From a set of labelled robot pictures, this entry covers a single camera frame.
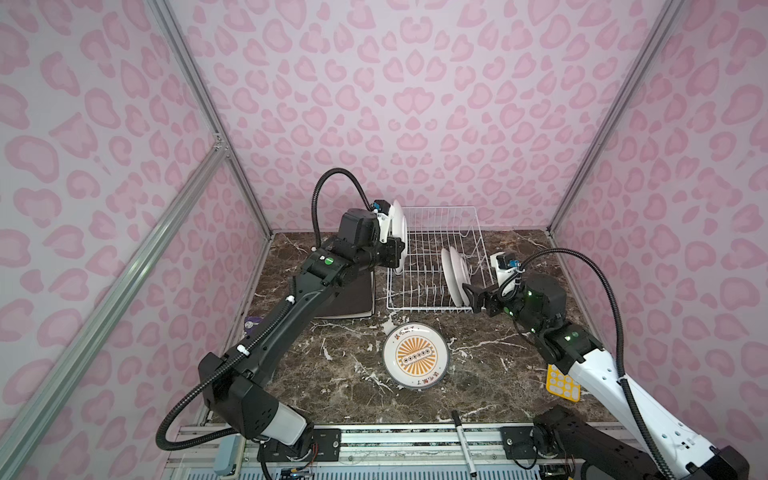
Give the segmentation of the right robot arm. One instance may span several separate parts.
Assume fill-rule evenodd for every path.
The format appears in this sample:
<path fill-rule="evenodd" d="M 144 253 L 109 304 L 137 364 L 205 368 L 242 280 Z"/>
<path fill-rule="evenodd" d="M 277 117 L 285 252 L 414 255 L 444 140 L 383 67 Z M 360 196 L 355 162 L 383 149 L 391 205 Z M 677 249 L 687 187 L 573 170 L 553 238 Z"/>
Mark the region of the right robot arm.
<path fill-rule="evenodd" d="M 498 288 L 464 284 L 474 312 L 503 314 L 549 365 L 586 388 L 638 442 L 626 445 L 561 407 L 534 420 L 540 455 L 570 455 L 613 479 L 746 479 L 750 466 L 731 446 L 718 448 L 670 413 L 632 380 L 614 355 L 566 317 L 567 295 L 556 279 L 532 275 Z"/>

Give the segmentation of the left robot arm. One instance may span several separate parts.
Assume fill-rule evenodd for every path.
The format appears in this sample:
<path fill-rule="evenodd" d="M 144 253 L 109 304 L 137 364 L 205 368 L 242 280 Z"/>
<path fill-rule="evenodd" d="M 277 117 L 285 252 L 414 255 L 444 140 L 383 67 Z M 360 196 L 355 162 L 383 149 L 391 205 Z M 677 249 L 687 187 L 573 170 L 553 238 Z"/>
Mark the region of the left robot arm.
<path fill-rule="evenodd" d="M 199 364 L 205 405 L 247 440 L 274 440 L 294 458 L 311 449 L 310 421 L 267 392 L 282 356 L 317 313 L 377 267 L 397 269 L 406 249 L 400 204 L 350 209 L 338 232 L 317 247 L 292 277 L 287 296 L 225 354 Z"/>

